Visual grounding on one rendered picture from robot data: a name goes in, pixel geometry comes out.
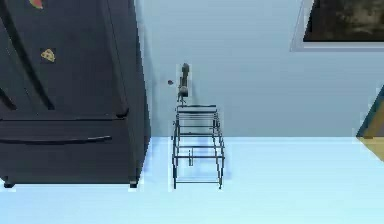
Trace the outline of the yellow fridge magnet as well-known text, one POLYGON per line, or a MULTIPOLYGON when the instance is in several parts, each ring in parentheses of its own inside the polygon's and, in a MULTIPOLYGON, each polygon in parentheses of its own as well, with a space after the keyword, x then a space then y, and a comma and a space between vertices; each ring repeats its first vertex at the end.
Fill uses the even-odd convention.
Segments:
POLYGON ((55 54, 51 49, 45 49, 40 56, 43 59, 46 59, 49 62, 54 62, 56 60, 55 54))

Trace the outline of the yellow wooden cabinet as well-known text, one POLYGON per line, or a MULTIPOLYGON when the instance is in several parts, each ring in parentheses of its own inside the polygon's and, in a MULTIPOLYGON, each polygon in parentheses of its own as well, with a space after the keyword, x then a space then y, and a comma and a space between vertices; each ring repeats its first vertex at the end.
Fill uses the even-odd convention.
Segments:
POLYGON ((356 138, 384 163, 384 85, 364 118, 356 138))

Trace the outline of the black fridge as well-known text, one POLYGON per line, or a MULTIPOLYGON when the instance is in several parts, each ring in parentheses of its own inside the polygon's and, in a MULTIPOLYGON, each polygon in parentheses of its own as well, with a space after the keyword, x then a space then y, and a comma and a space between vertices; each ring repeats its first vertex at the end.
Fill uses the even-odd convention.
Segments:
POLYGON ((129 113, 118 118, 118 92, 100 0, 6 0, 49 99, 36 93, 0 19, 0 139, 111 141, 0 143, 0 180, 16 184, 127 184, 136 187, 151 137, 134 0, 108 0, 129 113), (51 49, 54 62, 40 54, 51 49))

